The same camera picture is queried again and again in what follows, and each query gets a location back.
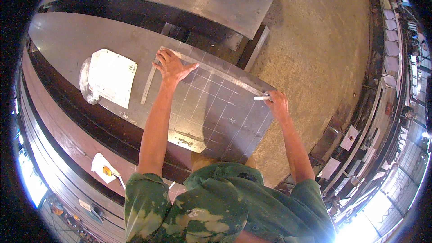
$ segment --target hand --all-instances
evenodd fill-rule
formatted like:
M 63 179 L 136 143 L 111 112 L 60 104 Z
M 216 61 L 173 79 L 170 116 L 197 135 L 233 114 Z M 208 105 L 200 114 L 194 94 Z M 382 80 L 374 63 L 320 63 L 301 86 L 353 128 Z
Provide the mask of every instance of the hand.
M 191 71 L 199 66 L 198 63 L 183 66 L 180 59 L 166 48 L 162 49 L 162 51 L 159 50 L 156 54 L 156 58 L 159 59 L 162 65 L 158 65 L 155 62 L 152 62 L 152 64 L 161 72 L 162 80 L 174 83 L 175 85 L 177 85 L 180 80 L 185 79 Z
M 279 90 L 271 90 L 268 91 L 268 94 L 270 95 L 272 101 L 264 100 L 264 103 L 270 108 L 273 117 L 276 118 L 279 123 L 283 123 L 288 120 L 288 100 L 286 99 L 285 93 L 280 92 Z

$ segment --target welding mark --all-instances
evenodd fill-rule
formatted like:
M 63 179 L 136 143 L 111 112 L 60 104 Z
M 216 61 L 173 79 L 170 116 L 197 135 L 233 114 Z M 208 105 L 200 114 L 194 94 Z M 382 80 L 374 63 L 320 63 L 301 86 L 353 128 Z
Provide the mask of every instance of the welding mark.
M 181 135 L 184 135 L 184 136 L 186 136 L 186 137 L 188 137 L 190 139 L 194 139 L 194 140 L 196 140 L 198 142 L 204 142 L 203 138 L 196 137 L 196 136 L 194 136 L 194 135 L 192 135 L 190 133 L 186 133 L 186 132 L 177 132 L 177 133 L 181 134 Z
M 178 139 L 182 144 L 187 144 L 187 145 L 189 145 L 189 146 L 192 146 L 192 145 L 194 145 L 194 142 L 188 142 L 188 141 L 186 141 L 186 140 L 183 140 L 183 139 Z

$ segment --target worker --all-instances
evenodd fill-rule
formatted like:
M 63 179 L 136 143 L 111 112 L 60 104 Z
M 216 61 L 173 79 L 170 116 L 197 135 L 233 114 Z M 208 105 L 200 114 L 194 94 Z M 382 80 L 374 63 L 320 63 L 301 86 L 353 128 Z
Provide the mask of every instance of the worker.
M 264 186 L 255 168 L 219 162 L 193 171 L 184 182 L 188 191 L 171 204 L 162 181 L 171 103 L 179 81 L 199 64 L 182 65 L 168 49 L 156 58 L 162 82 L 144 128 L 137 172 L 126 184 L 126 242 L 332 242 L 334 226 L 279 91 L 270 91 L 272 101 L 265 103 L 282 127 L 296 181 L 291 195 Z

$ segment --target concrete floor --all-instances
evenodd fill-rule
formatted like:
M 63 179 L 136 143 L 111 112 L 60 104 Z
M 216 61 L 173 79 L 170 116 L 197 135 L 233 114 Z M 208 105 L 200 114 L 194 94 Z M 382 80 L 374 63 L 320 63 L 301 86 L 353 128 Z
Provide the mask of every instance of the concrete floor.
M 368 13 L 369 0 L 274 0 L 263 21 L 270 34 L 251 73 L 286 92 L 307 152 L 343 97 L 353 108 L 357 103 L 369 52 Z M 254 158 L 266 186 L 289 174 L 275 121 Z

